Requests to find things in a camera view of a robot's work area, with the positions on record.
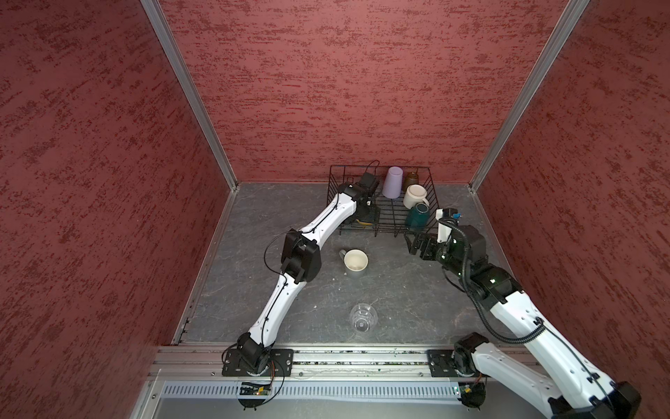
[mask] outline white arm segment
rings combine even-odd
[[[558,399],[561,392],[550,378],[508,357],[492,343],[477,346],[472,360],[479,372],[504,384],[535,406],[544,416],[553,416],[548,399]]]
[[[303,236],[309,240],[316,240],[319,247],[329,238],[339,225],[356,211],[356,201],[353,201],[349,195],[336,195],[333,201],[318,215],[311,223],[300,229],[300,231],[311,231],[315,225],[318,225],[312,233],[304,233]],[[275,342],[277,331],[281,322],[286,316],[286,312],[293,304],[297,293],[305,287],[306,282],[295,283],[295,278],[288,274],[279,276],[277,286],[268,300],[261,316],[256,323],[249,329],[251,338],[258,344],[268,347]]]
[[[595,365],[590,363],[585,356],[575,349],[575,347],[572,346],[558,330],[556,330],[547,318],[540,313],[530,297],[528,297],[528,294],[514,292],[505,298],[507,299],[507,303],[503,304],[499,302],[494,305],[491,308],[491,313],[498,320],[503,322],[515,335],[522,337],[535,330],[537,327],[534,323],[535,317],[539,317],[544,320],[544,325],[547,329],[554,332],[574,352],[573,355],[570,350],[560,340],[549,333],[549,331],[542,332],[536,339],[525,344],[526,348],[528,348],[551,376],[556,386],[559,388],[560,394],[563,395],[572,408],[577,409],[591,406],[591,402],[589,401],[591,397],[595,396],[598,400],[601,400],[605,397],[603,390],[607,394],[613,390],[613,387],[610,384],[612,379],[609,375],[596,368]],[[603,390],[598,387],[595,380],[589,382],[588,379],[590,377],[588,373],[584,371],[584,368],[580,365],[575,356],[579,357],[590,373],[596,373],[600,376],[598,378],[598,383],[600,383]],[[507,385],[507,387],[515,390],[513,385],[503,381],[500,377],[495,378],[499,379]],[[535,405],[533,400],[527,398],[526,400]]]

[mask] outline wire basket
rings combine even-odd
[[[374,173],[380,182],[373,198],[380,210],[379,217],[376,218],[375,222],[369,225],[361,225],[356,222],[351,224],[343,223],[339,227],[340,234],[342,234],[342,230],[363,230],[374,232],[375,236],[377,236],[377,233],[393,233],[393,236],[395,237],[398,236],[398,234],[407,231],[405,219],[407,218],[407,214],[409,214],[409,210],[403,205],[405,191],[403,191],[400,194],[400,197],[396,199],[388,199],[381,194],[384,186],[384,179],[386,178],[386,173],[388,172],[389,167],[390,166],[330,166],[330,175],[328,177],[328,199],[326,205],[330,204],[335,198],[339,185],[345,182],[357,182],[366,170]],[[419,175],[419,184],[425,188],[427,192],[426,199],[428,199],[428,202],[430,203],[429,213],[434,214],[440,207],[440,204],[438,202],[438,195],[435,192],[435,185],[433,185],[433,177],[430,174],[430,168],[417,166],[398,167],[403,169],[405,174],[415,172]],[[437,229],[438,222],[435,220],[435,217],[431,217],[423,229],[423,232],[429,233],[432,230],[437,231]]]

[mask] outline black wire dish rack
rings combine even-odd
[[[360,177],[367,171],[373,173],[379,180],[379,186],[375,191],[373,200],[377,207],[379,208],[379,216],[375,217],[375,220],[371,223],[359,223],[353,221],[351,224],[342,223],[339,227],[340,234],[342,230],[357,230],[357,231],[370,231],[377,236],[377,233],[393,233],[393,236],[396,237],[400,233],[407,231],[405,226],[405,219],[409,210],[403,205],[403,198],[405,197],[405,191],[403,190],[399,198],[388,199],[386,196],[382,195],[382,189],[384,187],[384,179],[386,178],[386,173],[389,171],[391,166],[344,166],[344,165],[333,165],[330,166],[330,175],[328,177],[328,199],[326,205],[330,204],[337,194],[337,189],[339,185],[347,182],[357,182]],[[435,192],[435,185],[433,185],[433,177],[430,174],[430,168],[426,167],[417,167],[417,166],[398,166],[403,170],[403,180],[405,176],[410,172],[415,172],[419,175],[419,184],[422,185],[426,192],[426,199],[428,199],[429,213],[431,217],[423,229],[424,233],[431,233],[437,231],[438,222],[435,220],[433,214],[440,207],[438,202],[438,195]]]

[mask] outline lavender tumbler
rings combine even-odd
[[[389,168],[389,173],[386,174],[382,194],[388,199],[396,199],[400,196],[402,189],[403,170],[398,166],[393,166],[392,168]]]

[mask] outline textured red wall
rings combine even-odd
[[[124,418],[225,182],[138,0],[0,7],[0,417]]]
[[[670,3],[592,0],[480,189],[512,268],[670,412]]]
[[[566,0],[163,0],[241,180],[470,181]]]

